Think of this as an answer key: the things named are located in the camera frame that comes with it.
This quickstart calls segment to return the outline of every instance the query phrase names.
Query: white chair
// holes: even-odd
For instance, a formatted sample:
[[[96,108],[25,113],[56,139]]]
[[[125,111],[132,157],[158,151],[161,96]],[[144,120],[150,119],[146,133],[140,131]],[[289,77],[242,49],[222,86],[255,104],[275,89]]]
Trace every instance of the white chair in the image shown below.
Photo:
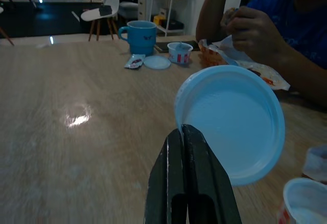
[[[14,46],[14,43],[10,40],[9,36],[5,33],[5,31],[1,27],[0,27],[0,33],[8,40],[8,42],[10,42],[11,45]]]
[[[97,24],[97,41],[99,40],[101,18],[107,18],[107,23],[108,23],[108,26],[109,26],[111,38],[113,39],[111,23],[113,25],[114,31],[116,32],[116,34],[118,36],[117,26],[116,26],[115,22],[112,20],[112,18],[115,17],[117,15],[117,13],[118,13],[119,0],[105,0],[104,1],[104,6],[110,6],[111,7],[111,13],[110,14],[108,14],[108,15],[100,15],[100,9],[99,8],[96,8],[96,9],[88,10],[88,11],[82,13],[82,15],[81,15],[81,18],[84,21],[92,21],[91,30],[90,30],[90,35],[88,37],[88,41],[91,40],[91,37],[92,37],[92,33],[93,33],[93,30],[94,30],[94,26],[95,26],[96,20],[98,21],[98,24]]]

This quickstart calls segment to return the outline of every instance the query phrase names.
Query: blue shirt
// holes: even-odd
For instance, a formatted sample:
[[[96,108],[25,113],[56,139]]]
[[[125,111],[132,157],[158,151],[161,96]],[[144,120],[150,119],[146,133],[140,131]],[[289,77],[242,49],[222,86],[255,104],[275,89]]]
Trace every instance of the blue shirt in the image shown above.
[[[298,13],[293,0],[252,0],[248,7],[265,12],[291,47],[327,69],[327,6]]]

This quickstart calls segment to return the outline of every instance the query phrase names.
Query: phone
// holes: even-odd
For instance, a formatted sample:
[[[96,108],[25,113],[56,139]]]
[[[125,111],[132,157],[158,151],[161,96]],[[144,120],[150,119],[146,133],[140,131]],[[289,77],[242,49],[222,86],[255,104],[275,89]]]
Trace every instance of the phone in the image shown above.
[[[155,49],[158,50],[159,53],[168,53],[168,44],[171,42],[176,42],[176,41],[168,41],[168,42],[157,42],[156,45],[154,46]],[[196,41],[182,41],[184,43],[187,43],[193,47],[192,51],[200,51],[199,44]]]

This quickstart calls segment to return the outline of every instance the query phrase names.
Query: person's arm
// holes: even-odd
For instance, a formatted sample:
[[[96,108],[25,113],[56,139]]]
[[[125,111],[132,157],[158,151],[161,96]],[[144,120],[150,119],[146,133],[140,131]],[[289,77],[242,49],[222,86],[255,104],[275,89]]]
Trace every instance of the person's arm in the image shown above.
[[[235,49],[274,68],[304,97],[327,107],[327,70],[289,46],[266,13],[241,7],[227,31]]]
[[[196,27],[196,39],[219,41],[225,38],[226,32],[220,21],[224,15],[226,0],[205,0]]]

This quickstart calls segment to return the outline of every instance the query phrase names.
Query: small paper cup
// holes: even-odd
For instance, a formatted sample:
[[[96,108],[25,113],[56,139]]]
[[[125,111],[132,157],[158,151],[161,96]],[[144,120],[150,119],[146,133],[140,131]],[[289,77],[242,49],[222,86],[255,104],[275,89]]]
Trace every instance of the small paper cup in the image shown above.
[[[188,46],[189,50],[183,51],[177,51],[176,47],[180,44],[180,42],[171,42],[168,44],[169,49],[169,60],[173,63],[177,64],[187,64],[190,60],[191,51],[193,50],[193,47],[187,43],[182,42],[182,45]]]
[[[296,178],[286,183],[283,197],[284,205],[278,224],[327,223],[327,186],[324,184]]]

